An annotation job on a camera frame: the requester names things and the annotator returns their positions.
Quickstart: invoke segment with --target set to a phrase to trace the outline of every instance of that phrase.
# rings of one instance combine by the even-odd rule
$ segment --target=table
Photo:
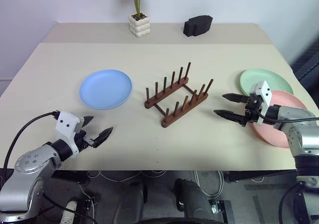
[[[64,41],[58,42],[50,33],[0,98],[3,150],[0,160],[4,160],[12,139],[26,122],[39,114],[59,109],[77,115],[93,115],[95,118],[84,128],[92,137],[105,128],[114,127],[104,144],[98,149],[87,148],[75,159],[66,160],[61,167],[63,170],[294,169],[295,162],[288,149],[266,144],[250,125],[242,128],[213,112],[213,109],[226,109],[243,113],[243,104],[229,102],[221,95],[240,93],[240,74],[249,68],[269,69],[284,77],[295,96],[316,116],[319,115],[313,100],[281,54],[267,39],[259,44],[256,35],[249,36],[254,39],[248,44],[240,40],[244,39],[243,35],[234,44],[218,41],[216,44],[195,44],[198,39],[204,39],[200,37],[194,37],[188,44],[180,44],[178,41],[182,36],[178,35],[171,40],[172,44],[156,44],[156,39],[152,42],[147,37],[138,40],[140,44],[104,43],[106,37],[94,43],[94,35],[82,38],[81,43],[75,36],[72,39],[64,37]],[[162,115],[155,108],[144,108],[145,88],[149,87],[153,94],[155,81],[159,86],[164,76],[170,81],[172,71],[179,72],[179,68],[186,67],[189,61],[192,62],[188,75],[190,87],[200,89],[210,78],[215,79],[209,96],[180,120],[162,128]],[[132,79],[134,88],[124,104],[106,111],[86,107],[78,95],[82,81],[102,69],[125,72]],[[184,90],[175,92],[160,105],[172,110],[176,101],[183,101],[185,94]],[[9,167],[13,167],[22,153],[54,141],[54,127],[55,120],[51,118],[32,124],[16,144]]]

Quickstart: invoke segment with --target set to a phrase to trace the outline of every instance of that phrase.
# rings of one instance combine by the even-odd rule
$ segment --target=floor
[[[103,174],[107,177],[121,180],[133,176],[137,172],[110,172]],[[201,187],[209,193],[218,190],[219,179],[214,171],[198,172]],[[133,180],[144,180],[149,189],[148,202],[144,207],[144,219],[161,217],[183,217],[175,206],[173,194],[174,181],[177,178],[194,180],[192,171],[167,171],[158,178],[149,178],[139,175],[134,179],[122,183],[115,183],[104,179],[102,176],[91,179],[88,185],[82,186],[89,195],[97,196],[95,206],[95,219],[99,224],[111,224],[115,208],[124,190]],[[295,173],[265,177],[261,183],[251,180],[243,180],[236,183],[224,183],[219,200],[230,200],[233,208],[235,222],[237,224],[277,224],[278,204],[286,191],[296,182]],[[79,185],[62,180],[51,179],[47,182],[45,190],[48,196],[61,205],[66,205],[69,200],[81,197]],[[292,212],[292,196],[287,196],[284,204],[284,223],[296,224]],[[43,201],[43,209],[50,207],[47,201]],[[38,218],[37,223],[59,223],[62,212],[53,208]]]

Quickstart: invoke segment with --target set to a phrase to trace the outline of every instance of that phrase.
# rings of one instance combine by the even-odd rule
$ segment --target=potted plant
[[[129,16],[130,30],[137,36],[141,37],[151,32],[150,18],[141,13],[141,0],[133,0],[136,14]]]

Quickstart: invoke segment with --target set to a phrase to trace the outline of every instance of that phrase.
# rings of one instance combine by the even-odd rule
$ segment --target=green plate
[[[280,75],[264,69],[249,69],[244,71],[240,76],[240,88],[245,95],[249,95],[253,84],[260,81],[267,81],[271,90],[286,91],[294,94],[293,88]]]

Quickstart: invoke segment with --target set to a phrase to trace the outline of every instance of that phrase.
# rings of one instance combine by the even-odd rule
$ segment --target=pink plate
[[[306,109],[305,105],[290,93],[284,91],[272,91],[272,93],[273,96],[270,102],[270,105],[272,106],[281,105]],[[265,123],[257,125],[256,123],[253,123],[253,128],[266,142],[271,145],[289,148],[286,135],[283,132],[274,129],[272,125]]]

